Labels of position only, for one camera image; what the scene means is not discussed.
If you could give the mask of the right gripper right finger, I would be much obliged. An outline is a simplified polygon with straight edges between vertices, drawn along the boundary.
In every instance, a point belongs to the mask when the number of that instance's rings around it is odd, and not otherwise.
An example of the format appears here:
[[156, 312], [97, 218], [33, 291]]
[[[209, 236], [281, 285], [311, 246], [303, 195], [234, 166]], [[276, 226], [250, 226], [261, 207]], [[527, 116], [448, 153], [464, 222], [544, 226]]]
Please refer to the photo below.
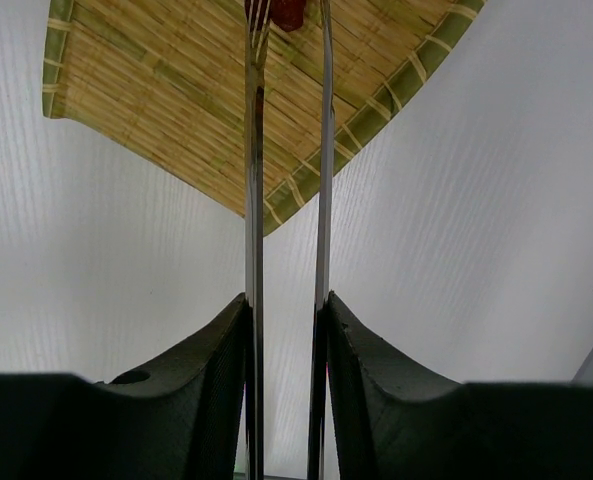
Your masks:
[[344, 479], [593, 479], [593, 386], [459, 383], [336, 295], [328, 371]]

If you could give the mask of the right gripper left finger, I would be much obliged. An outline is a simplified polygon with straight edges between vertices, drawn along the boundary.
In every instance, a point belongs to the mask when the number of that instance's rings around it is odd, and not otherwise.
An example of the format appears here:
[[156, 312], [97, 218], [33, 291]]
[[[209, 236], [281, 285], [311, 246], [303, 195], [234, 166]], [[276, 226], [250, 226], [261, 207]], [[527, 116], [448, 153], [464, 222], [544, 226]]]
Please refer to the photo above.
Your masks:
[[108, 383], [0, 374], [0, 479], [229, 479], [247, 305]]

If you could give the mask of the metal serving tongs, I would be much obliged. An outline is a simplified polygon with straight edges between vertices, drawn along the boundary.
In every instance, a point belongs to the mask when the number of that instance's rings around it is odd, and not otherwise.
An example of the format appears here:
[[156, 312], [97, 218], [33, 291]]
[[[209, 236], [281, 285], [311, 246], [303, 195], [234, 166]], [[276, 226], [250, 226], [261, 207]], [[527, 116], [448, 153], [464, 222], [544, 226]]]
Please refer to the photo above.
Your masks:
[[[245, 300], [248, 326], [245, 364], [246, 477], [264, 474], [264, 342], [263, 342], [263, 126], [264, 70], [271, 3], [245, 5]], [[317, 233], [315, 304], [312, 334], [307, 477], [324, 477], [327, 329], [325, 308], [330, 294], [330, 241], [334, 167], [333, 42], [331, 8], [320, 3], [323, 40], [321, 170]]]

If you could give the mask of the red food piece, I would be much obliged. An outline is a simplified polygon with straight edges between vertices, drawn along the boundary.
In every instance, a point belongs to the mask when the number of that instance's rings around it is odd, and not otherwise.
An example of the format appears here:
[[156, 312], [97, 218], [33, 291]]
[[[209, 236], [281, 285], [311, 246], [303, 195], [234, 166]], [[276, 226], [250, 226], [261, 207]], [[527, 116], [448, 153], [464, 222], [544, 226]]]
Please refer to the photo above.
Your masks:
[[271, 21], [289, 33], [302, 27], [306, 3], [306, 0], [245, 0], [244, 11], [251, 29], [260, 31]]

